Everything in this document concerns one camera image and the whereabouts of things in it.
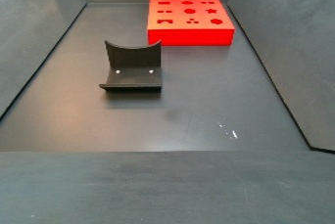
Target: circular hole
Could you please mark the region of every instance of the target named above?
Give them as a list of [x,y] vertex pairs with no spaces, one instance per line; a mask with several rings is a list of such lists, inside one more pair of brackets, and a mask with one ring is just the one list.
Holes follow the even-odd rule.
[[210,22],[213,24],[221,24],[221,23],[223,23],[222,20],[218,20],[218,19],[211,19]]
[[194,9],[186,9],[183,12],[185,12],[186,14],[193,14],[193,13],[195,12],[195,10],[194,10]]
[[182,4],[190,5],[190,4],[193,4],[193,2],[191,1],[183,1]]

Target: black holder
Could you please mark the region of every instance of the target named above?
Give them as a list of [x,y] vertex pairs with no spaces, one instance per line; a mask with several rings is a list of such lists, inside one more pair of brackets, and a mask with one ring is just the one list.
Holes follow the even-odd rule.
[[109,60],[109,73],[104,90],[160,90],[160,42],[140,47],[124,48],[104,41]]

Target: red block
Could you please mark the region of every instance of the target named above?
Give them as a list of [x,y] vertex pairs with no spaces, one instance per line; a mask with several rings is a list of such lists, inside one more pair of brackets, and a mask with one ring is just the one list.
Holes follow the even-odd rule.
[[229,46],[234,26],[219,0],[150,0],[147,43]]

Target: bin floor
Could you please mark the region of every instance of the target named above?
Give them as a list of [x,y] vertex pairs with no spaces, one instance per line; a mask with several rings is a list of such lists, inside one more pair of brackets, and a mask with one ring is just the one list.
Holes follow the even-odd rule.
[[99,88],[103,42],[144,46],[146,17],[147,4],[85,6],[0,122],[0,151],[305,151],[237,24],[230,47],[162,48],[160,93]]

